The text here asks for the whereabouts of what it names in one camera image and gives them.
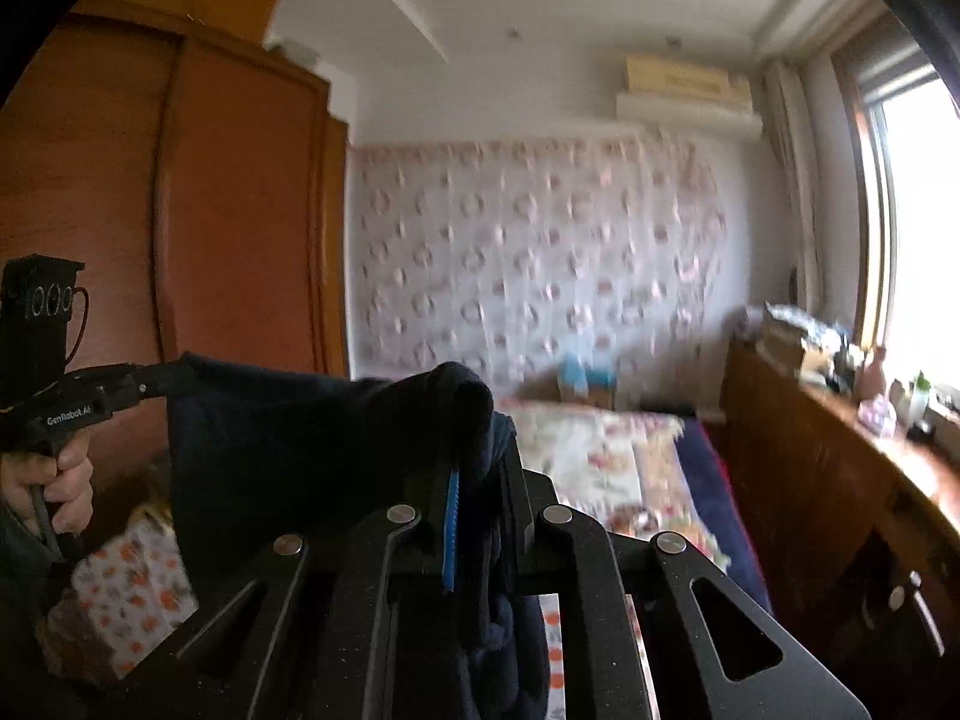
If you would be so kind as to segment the person left hand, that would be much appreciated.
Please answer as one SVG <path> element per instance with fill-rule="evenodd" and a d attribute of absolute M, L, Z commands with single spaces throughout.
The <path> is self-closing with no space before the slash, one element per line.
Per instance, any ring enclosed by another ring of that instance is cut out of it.
<path fill-rule="evenodd" d="M 50 519 L 55 533 L 78 535 L 93 517 L 93 463 L 89 460 L 91 431 L 73 434 L 57 457 L 29 452 L 2 455 L 2 502 L 34 536 L 43 533 L 31 489 L 43 488 L 44 500 L 57 505 Z"/>

